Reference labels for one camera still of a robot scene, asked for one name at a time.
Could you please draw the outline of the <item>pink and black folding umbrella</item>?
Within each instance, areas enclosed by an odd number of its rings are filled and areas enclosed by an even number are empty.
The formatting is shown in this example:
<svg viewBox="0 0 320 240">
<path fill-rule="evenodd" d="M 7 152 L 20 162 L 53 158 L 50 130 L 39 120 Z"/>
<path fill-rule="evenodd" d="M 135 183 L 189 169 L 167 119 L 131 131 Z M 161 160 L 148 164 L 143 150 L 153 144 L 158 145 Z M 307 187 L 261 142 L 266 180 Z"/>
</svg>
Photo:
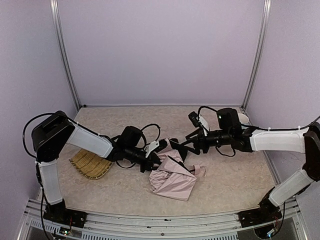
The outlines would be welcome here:
<svg viewBox="0 0 320 240">
<path fill-rule="evenodd" d="M 203 164 L 194 164 L 187 168 L 184 164 L 188 150 L 181 146 L 176 138 L 165 138 L 158 141 L 159 150 L 155 154 L 160 159 L 160 165 L 149 174 L 152 192 L 158 196 L 187 201 L 196 184 L 197 176 L 207 175 Z"/>
</svg>

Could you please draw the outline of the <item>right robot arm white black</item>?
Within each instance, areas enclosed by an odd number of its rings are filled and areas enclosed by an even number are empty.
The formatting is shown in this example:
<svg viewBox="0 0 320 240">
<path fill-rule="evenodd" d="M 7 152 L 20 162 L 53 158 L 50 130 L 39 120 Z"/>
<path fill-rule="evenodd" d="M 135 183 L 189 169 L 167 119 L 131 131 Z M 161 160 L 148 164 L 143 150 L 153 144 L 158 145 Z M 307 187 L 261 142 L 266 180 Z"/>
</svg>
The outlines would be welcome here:
<svg viewBox="0 0 320 240">
<path fill-rule="evenodd" d="M 219 129 L 213 131 L 200 111 L 188 115 L 197 129 L 179 144 L 183 150 L 199 155 L 207 153 L 211 147 L 231 146 L 234 152 L 287 151 L 305 155 L 303 166 L 260 201 L 256 208 L 260 215 L 276 212 L 286 200 L 320 180 L 320 124 L 317 120 L 303 127 L 274 129 L 242 123 L 234 108 L 222 108 L 215 113 Z"/>
</svg>

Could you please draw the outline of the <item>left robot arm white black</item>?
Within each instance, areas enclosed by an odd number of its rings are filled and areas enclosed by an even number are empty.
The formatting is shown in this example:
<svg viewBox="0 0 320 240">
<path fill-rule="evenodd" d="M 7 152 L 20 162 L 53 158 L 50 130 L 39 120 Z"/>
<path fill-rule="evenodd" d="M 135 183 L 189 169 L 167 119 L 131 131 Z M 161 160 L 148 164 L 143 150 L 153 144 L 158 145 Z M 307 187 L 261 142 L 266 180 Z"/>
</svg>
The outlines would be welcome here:
<svg viewBox="0 0 320 240">
<path fill-rule="evenodd" d="M 98 134 L 69 118 L 63 111 L 46 113 L 46 119 L 31 132 L 35 162 L 44 198 L 49 206 L 64 206 L 58 177 L 58 158 L 65 145 L 72 145 L 110 162 L 128 160 L 140 166 L 140 171 L 152 171 L 161 164 L 154 149 L 147 143 L 141 129 L 126 126 L 113 138 Z"/>
</svg>

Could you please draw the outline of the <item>light blue paper cup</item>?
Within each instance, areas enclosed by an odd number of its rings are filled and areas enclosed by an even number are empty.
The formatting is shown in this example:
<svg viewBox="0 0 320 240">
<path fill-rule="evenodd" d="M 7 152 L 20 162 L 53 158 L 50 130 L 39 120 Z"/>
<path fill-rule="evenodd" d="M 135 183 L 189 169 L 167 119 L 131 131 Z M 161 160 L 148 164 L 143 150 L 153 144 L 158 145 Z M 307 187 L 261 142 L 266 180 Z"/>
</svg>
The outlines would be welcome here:
<svg viewBox="0 0 320 240">
<path fill-rule="evenodd" d="M 239 122 L 241 124 L 248 124 L 249 123 L 250 120 L 249 120 L 248 116 L 246 116 L 243 113 L 238 113 L 237 115 L 238 115 Z"/>
</svg>

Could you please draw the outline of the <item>woven bamboo tray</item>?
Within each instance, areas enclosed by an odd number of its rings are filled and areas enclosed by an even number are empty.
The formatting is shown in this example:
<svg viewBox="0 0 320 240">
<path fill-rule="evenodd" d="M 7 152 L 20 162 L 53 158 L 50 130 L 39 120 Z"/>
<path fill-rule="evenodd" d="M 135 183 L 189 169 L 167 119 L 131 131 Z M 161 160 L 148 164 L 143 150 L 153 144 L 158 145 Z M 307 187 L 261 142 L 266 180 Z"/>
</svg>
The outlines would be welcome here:
<svg viewBox="0 0 320 240">
<path fill-rule="evenodd" d="M 85 178 L 98 180 L 111 168 L 112 162 L 88 150 L 79 150 L 69 162 Z"/>
</svg>

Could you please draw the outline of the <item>aluminium front rail frame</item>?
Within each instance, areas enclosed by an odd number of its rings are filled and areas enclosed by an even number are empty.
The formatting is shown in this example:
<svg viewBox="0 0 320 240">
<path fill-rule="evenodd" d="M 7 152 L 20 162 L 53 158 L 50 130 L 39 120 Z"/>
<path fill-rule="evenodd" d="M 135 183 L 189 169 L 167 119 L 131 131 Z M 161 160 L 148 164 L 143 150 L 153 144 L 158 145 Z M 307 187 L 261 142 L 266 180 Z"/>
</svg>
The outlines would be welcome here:
<svg viewBox="0 0 320 240">
<path fill-rule="evenodd" d="M 237 211 L 187 215 L 139 216 L 88 211 L 82 228 L 59 233 L 65 225 L 41 221 L 41 203 L 29 199 L 18 225 L 16 240 L 45 239 L 55 234 L 66 240 L 240 240 L 257 238 L 255 230 L 267 226 L 242 227 Z"/>
</svg>

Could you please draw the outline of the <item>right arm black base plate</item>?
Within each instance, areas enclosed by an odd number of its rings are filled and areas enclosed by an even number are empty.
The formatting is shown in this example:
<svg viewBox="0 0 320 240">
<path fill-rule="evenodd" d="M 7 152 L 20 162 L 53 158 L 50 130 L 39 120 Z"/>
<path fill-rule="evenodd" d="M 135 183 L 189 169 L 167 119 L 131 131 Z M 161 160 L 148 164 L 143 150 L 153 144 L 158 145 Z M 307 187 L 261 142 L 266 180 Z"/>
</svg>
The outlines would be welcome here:
<svg viewBox="0 0 320 240">
<path fill-rule="evenodd" d="M 260 206 L 258 208 L 240 211 L 238 213 L 242 228 L 260 225 L 281 219 L 282 213 L 279 207 Z"/>
</svg>

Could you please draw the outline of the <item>right aluminium corner post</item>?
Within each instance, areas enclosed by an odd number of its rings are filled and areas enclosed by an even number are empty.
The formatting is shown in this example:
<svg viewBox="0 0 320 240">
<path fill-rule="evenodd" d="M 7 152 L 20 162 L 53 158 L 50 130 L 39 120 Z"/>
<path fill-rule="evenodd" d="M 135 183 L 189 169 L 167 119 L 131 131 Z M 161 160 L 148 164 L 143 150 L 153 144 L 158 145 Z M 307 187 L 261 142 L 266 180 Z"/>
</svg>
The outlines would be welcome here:
<svg viewBox="0 0 320 240">
<path fill-rule="evenodd" d="M 269 18 L 271 13 L 271 5 L 272 5 L 272 0 L 264 1 L 258 41 L 257 41 L 254 59 L 253 59 L 253 65 L 250 72 L 249 82 L 246 88 L 244 99 L 241 105 L 241 108 L 243 109 L 244 112 L 248 109 L 249 102 L 254 90 L 254 85 L 256 83 L 259 66 L 260 66 L 262 55 L 263 55 L 264 43 L 265 43 L 267 30 L 268 30 Z"/>
</svg>

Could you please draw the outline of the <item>aluminium corner post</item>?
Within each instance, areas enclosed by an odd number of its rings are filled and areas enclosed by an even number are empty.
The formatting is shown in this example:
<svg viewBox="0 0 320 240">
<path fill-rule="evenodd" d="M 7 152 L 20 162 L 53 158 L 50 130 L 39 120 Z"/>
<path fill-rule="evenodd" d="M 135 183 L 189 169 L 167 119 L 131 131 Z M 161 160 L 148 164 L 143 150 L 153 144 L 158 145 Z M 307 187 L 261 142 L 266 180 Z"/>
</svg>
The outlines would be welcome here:
<svg viewBox="0 0 320 240">
<path fill-rule="evenodd" d="M 272 0 L 264 1 L 258 41 L 257 41 L 254 59 L 253 59 L 253 65 L 250 72 L 249 82 L 246 88 L 244 99 L 241 105 L 241 108 L 243 109 L 244 112 L 248 109 L 249 102 L 254 90 L 254 85 L 256 83 L 259 66 L 260 66 L 262 55 L 263 55 L 264 43 L 265 43 L 267 30 L 268 30 L 269 18 L 271 13 L 271 5 L 272 5 Z"/>
<path fill-rule="evenodd" d="M 63 36 L 63 28 L 62 28 L 62 23 L 61 23 L 61 18 L 60 18 L 60 12 L 59 12 L 59 5 L 57 0 L 50 0 L 50 9 L 51 9 L 51 15 L 52 15 L 52 20 L 55 28 L 55 34 L 57 37 L 57 44 L 63 64 L 63 69 L 66 75 L 66 81 L 71 93 L 71 98 L 73 100 L 75 109 L 79 111 L 81 109 L 81 101 L 80 97 L 76 88 L 76 84 L 73 79 L 69 59 L 68 59 L 68 54 L 67 54 L 67 49 L 64 41 L 64 36 Z"/>
</svg>

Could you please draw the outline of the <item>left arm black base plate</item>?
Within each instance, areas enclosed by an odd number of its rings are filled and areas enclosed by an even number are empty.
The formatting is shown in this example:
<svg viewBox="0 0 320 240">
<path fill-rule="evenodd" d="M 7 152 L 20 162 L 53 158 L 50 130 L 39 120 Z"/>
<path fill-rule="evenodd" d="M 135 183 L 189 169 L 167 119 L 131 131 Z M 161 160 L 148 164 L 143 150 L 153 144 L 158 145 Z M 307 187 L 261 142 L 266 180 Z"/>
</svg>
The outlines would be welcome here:
<svg viewBox="0 0 320 240">
<path fill-rule="evenodd" d="M 64 206 L 58 206 L 57 204 L 47 204 L 43 218 L 69 227 L 83 228 L 86 222 L 87 213 L 69 209 Z"/>
</svg>

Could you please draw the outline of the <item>left aluminium corner post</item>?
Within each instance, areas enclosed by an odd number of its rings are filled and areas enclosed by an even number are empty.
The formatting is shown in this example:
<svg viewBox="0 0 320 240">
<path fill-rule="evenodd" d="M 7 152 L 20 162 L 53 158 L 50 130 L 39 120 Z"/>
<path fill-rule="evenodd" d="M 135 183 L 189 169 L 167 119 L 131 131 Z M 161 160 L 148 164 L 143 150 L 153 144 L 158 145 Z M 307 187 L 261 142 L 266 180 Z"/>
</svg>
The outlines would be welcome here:
<svg viewBox="0 0 320 240">
<path fill-rule="evenodd" d="M 51 9 L 51 15 L 52 15 L 52 20 L 55 28 L 55 34 L 57 37 L 57 44 L 63 64 L 63 69 L 66 75 L 66 81 L 71 93 L 71 98 L 73 100 L 75 109 L 79 111 L 81 109 L 81 101 L 80 97 L 76 88 L 76 84 L 73 79 L 69 59 L 68 59 L 68 54 L 67 54 L 67 49 L 64 41 L 64 36 L 63 36 L 63 28 L 62 28 L 62 23 L 61 23 L 61 18 L 60 18 L 60 12 L 59 12 L 59 5 L 57 0 L 50 0 L 50 9 Z"/>
</svg>

